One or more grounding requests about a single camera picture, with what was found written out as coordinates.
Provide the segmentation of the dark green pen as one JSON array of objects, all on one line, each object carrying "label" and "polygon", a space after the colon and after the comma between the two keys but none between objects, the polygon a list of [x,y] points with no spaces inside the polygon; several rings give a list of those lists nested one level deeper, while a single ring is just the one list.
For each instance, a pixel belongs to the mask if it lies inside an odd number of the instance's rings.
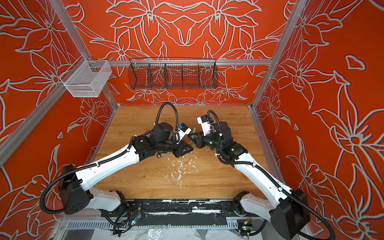
[{"label": "dark green pen", "polygon": [[193,146],[193,143],[194,143],[193,139],[196,135],[195,133],[196,133],[196,128],[194,128],[193,131],[189,134],[189,138],[191,139],[191,143],[190,143],[191,146]]}]

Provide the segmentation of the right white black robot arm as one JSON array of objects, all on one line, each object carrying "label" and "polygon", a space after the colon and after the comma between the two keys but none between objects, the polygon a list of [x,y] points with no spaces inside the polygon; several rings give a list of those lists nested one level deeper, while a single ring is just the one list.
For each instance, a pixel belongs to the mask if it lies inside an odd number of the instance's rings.
[{"label": "right white black robot arm", "polygon": [[328,221],[309,207],[306,194],[293,190],[266,171],[241,144],[235,142],[231,129],[221,122],[212,110],[197,118],[202,130],[189,134],[197,148],[209,147],[215,151],[218,160],[244,174],[266,197],[262,200],[247,191],[236,195],[240,209],[254,214],[272,224],[275,231],[285,240],[299,235],[308,240],[314,237],[302,232],[311,221],[311,216],[324,224],[329,239],[336,239],[336,233]]}]

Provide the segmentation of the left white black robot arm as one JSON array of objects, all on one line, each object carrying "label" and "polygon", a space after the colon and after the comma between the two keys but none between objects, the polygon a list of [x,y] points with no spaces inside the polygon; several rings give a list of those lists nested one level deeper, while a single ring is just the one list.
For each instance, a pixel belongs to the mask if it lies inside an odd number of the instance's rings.
[{"label": "left white black robot arm", "polygon": [[[108,192],[95,188],[95,185],[110,175],[149,157],[161,157],[172,153],[176,158],[192,152],[193,147],[183,138],[191,129],[184,123],[176,121],[176,126],[160,122],[163,108],[170,106],[176,112],[176,107],[170,102],[162,104],[152,130],[139,136],[131,137],[130,143],[122,149],[91,164],[75,168],[67,165],[59,177],[49,183],[42,191],[39,205],[44,213],[55,215],[65,213],[71,215],[83,209],[100,209],[113,212],[126,204],[126,199],[120,191]],[[63,207],[58,210],[50,209],[46,204],[49,191],[58,186],[59,196]]]}]

